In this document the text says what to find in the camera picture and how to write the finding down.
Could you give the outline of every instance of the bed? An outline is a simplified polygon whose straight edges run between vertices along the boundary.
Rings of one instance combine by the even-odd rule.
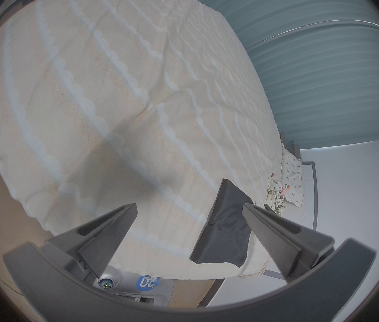
[[[0,174],[53,235],[121,205],[139,215],[110,265],[169,279],[261,273],[195,264],[223,178],[262,204],[282,147],[223,16],[195,0],[36,0],[0,27]]]

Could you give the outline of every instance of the blue label with number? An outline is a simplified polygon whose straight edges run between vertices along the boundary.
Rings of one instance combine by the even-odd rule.
[[[160,278],[151,276],[141,276],[136,284],[136,287],[140,291],[149,291],[152,290],[160,283]]]

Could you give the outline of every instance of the bed sheet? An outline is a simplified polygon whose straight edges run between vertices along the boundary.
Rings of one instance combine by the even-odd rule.
[[[264,203],[282,148],[224,17],[195,0],[37,0],[0,27],[0,173],[57,235],[135,202],[111,265],[172,279],[263,271],[189,256],[223,178]]]

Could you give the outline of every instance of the curtain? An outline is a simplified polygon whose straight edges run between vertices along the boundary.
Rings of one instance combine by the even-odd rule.
[[[379,140],[379,13],[368,0],[199,1],[236,32],[287,140]]]

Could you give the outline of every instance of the white wall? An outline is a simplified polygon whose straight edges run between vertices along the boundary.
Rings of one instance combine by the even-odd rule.
[[[334,237],[336,247],[353,237],[377,251],[364,282],[335,319],[342,322],[379,280],[379,141],[305,149],[301,158],[316,166],[317,230]],[[267,276],[229,278],[209,306],[257,297],[282,285],[282,280]]]

